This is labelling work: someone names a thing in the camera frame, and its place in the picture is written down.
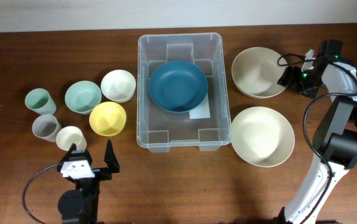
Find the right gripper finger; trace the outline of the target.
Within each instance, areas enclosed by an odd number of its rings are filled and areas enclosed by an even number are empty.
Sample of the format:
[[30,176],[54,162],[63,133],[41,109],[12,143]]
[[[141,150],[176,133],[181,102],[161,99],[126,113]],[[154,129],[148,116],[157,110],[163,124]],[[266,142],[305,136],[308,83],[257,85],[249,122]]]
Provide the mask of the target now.
[[300,91],[299,94],[314,99],[317,96],[318,89],[319,89],[318,86],[314,86]]
[[278,84],[284,87],[296,87],[300,77],[300,68],[295,66],[287,66],[278,80]]

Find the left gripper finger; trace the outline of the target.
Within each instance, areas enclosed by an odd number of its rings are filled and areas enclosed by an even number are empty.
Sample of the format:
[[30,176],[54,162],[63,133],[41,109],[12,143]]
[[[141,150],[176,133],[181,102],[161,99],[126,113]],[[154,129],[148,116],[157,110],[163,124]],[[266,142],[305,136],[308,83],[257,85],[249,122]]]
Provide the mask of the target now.
[[60,164],[63,164],[65,162],[67,162],[70,157],[72,156],[72,153],[77,149],[76,144],[72,144],[70,149],[67,151],[66,155],[60,160]]
[[120,165],[113,151],[112,141],[110,139],[107,141],[104,162],[112,174],[120,172]]

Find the cream cup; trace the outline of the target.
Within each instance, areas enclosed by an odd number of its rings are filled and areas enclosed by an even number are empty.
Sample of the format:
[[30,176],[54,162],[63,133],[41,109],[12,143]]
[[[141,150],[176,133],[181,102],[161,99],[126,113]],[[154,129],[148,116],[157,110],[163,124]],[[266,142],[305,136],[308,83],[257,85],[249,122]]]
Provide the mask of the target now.
[[76,126],[67,126],[62,128],[56,137],[57,146],[65,151],[68,151],[72,144],[75,144],[78,151],[87,148],[87,141],[83,132]]

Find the cream plate bottom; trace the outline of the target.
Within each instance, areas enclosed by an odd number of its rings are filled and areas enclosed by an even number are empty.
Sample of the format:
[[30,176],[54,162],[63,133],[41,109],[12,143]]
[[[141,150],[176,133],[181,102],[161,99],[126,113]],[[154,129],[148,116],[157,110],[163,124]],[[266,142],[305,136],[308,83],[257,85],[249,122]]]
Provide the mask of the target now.
[[295,135],[288,120],[271,108],[241,111],[231,124],[231,144],[237,155],[257,167],[275,167],[292,154]]

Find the blue plate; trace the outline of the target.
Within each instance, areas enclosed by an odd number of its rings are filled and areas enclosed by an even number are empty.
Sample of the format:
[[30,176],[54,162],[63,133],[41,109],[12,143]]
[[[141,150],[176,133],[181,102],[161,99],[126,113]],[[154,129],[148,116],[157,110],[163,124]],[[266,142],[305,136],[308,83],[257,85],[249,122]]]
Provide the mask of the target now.
[[151,75],[149,93],[160,108],[183,113],[197,107],[208,93],[204,72],[195,64],[175,60],[160,65]]

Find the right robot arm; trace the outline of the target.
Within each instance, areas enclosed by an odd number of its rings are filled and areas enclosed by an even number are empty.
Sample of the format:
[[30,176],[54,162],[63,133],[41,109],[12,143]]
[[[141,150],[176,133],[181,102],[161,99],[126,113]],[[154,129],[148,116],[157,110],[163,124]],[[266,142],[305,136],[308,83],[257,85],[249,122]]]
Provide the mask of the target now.
[[292,201],[283,207],[275,223],[316,223],[329,194],[350,169],[357,165],[357,77],[351,60],[341,57],[342,42],[325,40],[314,52],[299,57],[299,63],[286,63],[278,84],[294,88],[312,99],[312,106],[324,98],[331,105],[306,142],[313,151],[307,175]]

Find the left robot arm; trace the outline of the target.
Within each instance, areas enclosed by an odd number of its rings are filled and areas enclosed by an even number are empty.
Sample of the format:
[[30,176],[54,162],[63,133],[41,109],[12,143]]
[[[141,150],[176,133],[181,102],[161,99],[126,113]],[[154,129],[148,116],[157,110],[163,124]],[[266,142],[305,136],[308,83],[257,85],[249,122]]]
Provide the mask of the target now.
[[78,150],[74,143],[60,160],[57,171],[75,184],[73,190],[66,191],[59,198],[58,210],[62,223],[97,222],[100,182],[111,180],[112,175],[120,171],[111,140],[107,141],[104,162],[106,167],[91,168],[89,151]]

